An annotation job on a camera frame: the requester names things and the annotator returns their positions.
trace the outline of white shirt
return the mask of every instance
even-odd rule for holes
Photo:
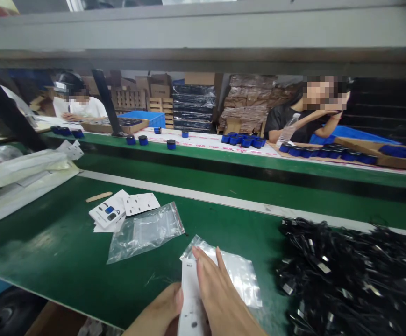
[[[27,105],[26,102],[24,102],[17,94],[15,94],[13,91],[11,91],[9,88],[6,88],[5,86],[1,85],[1,88],[9,98],[14,100],[16,102],[16,106],[19,110],[22,110],[25,115],[34,115],[33,111],[31,108]]]
[[[94,97],[89,97],[87,103],[79,103],[74,99],[71,99],[70,102],[67,103],[63,99],[55,97],[53,99],[53,107],[58,118],[62,118],[62,114],[67,113],[68,110],[71,114],[82,117],[103,118],[108,116],[103,103]]]

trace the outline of pile of black cables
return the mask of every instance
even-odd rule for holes
[[[284,219],[278,287],[290,335],[406,336],[406,236]]]

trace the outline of wooden pallet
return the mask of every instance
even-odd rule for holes
[[[114,88],[111,89],[111,99],[117,111],[145,110],[147,108],[145,90],[128,91]]]
[[[165,127],[173,129],[173,99],[172,98],[150,98],[150,109],[152,112],[165,113]]]

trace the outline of hand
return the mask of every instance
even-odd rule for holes
[[[178,324],[172,322],[177,322],[175,318],[181,313],[183,303],[181,283],[172,283],[141,312],[122,336],[164,336],[169,326],[178,328]]]
[[[220,249],[215,252],[218,266],[202,249],[192,247],[192,253],[212,336],[266,336],[232,284]]]

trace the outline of black shirt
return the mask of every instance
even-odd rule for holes
[[[269,131],[279,131],[285,127],[285,125],[293,118],[295,113],[300,113],[299,120],[307,117],[314,110],[304,110],[302,112],[295,111],[288,105],[279,105],[273,108],[268,113],[267,122],[265,124],[265,138],[268,137]],[[300,129],[296,130],[292,136],[293,142],[309,143],[313,133],[323,127],[323,123],[317,119],[305,124]]]

